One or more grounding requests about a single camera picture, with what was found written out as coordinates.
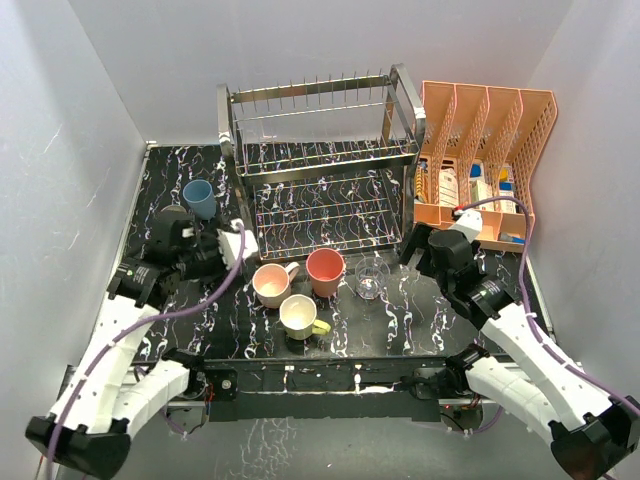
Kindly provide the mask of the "blue plastic cup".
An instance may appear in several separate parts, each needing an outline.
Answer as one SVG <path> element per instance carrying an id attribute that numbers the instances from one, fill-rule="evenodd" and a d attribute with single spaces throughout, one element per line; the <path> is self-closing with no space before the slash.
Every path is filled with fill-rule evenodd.
<path id="1" fill-rule="evenodd" d="M 217 202 L 212 185 L 204 179 L 190 181 L 182 190 L 184 200 L 201 220 L 212 220 L 217 214 Z"/>

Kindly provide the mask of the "clear glass cup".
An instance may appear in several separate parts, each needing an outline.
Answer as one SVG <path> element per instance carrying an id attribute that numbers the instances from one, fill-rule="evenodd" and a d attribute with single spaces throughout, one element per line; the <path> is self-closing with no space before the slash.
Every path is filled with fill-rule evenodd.
<path id="1" fill-rule="evenodd" d="M 386 286 L 390 269 L 381 257 L 362 259 L 355 267 L 356 292 L 365 300 L 377 298 Z"/>

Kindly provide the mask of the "pink and cream mug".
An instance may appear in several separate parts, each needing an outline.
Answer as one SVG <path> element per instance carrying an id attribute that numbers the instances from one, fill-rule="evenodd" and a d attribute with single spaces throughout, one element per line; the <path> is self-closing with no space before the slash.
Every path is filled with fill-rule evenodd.
<path id="1" fill-rule="evenodd" d="M 269 309 L 278 309 L 291 295 L 291 282 L 297 276 L 300 265 L 292 262 L 286 266 L 267 264 L 261 266 L 252 277 L 252 286 L 260 303 Z"/>

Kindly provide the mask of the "pink plastic cup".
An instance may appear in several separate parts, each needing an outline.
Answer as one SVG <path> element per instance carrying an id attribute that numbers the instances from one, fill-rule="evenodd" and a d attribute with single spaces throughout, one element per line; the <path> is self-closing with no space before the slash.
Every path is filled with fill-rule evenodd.
<path id="1" fill-rule="evenodd" d="M 306 270 L 313 292 L 321 298 L 329 298 L 338 290 L 345 271 L 345 260 L 337 250 L 319 248 L 308 256 Z"/>

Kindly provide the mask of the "yellow-green faceted mug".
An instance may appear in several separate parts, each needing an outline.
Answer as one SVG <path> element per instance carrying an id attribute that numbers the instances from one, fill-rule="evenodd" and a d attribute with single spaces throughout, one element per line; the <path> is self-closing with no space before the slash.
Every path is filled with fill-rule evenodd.
<path id="1" fill-rule="evenodd" d="M 287 336 L 303 341 L 312 335 L 327 335 L 332 327 L 317 318 L 317 307 L 311 297 L 294 294 L 279 307 L 279 319 Z"/>

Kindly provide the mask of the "cream and brown cup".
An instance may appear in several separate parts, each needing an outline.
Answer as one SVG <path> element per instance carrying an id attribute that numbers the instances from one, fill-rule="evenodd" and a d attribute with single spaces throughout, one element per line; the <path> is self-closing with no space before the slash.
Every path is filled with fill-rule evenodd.
<path id="1" fill-rule="evenodd" d="M 166 212 L 186 214 L 187 210 L 181 205 L 168 205 L 161 210 L 161 213 Z"/>

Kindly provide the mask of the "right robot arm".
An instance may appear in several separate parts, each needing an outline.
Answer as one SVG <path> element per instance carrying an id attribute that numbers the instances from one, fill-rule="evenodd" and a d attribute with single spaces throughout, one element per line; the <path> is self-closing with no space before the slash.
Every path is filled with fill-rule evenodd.
<path id="1" fill-rule="evenodd" d="M 549 446 L 573 479 L 600 479 L 639 447 L 639 404 L 607 392 L 538 328 L 524 300 L 475 259 L 476 240 L 451 227 L 416 224 L 403 246 L 407 264 L 422 252 L 417 270 L 433 278 L 454 311 L 498 344 L 518 365 L 502 366 L 487 350 L 470 345 L 446 360 L 447 388 L 494 400 Z"/>

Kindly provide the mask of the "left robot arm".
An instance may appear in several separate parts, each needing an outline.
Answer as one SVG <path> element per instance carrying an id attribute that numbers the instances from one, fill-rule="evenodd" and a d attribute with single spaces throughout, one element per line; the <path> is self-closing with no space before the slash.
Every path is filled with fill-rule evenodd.
<path id="1" fill-rule="evenodd" d="M 25 436 L 55 465 L 96 479 L 113 478 L 141 428 L 174 397 L 200 396 L 201 356 L 168 351 L 134 386 L 125 384 L 139 346 L 160 321 L 201 314 L 226 293 L 257 252 L 240 218 L 199 221 L 181 207 L 158 213 L 149 236 L 122 256 L 108 284 L 94 332 L 73 376 Z"/>

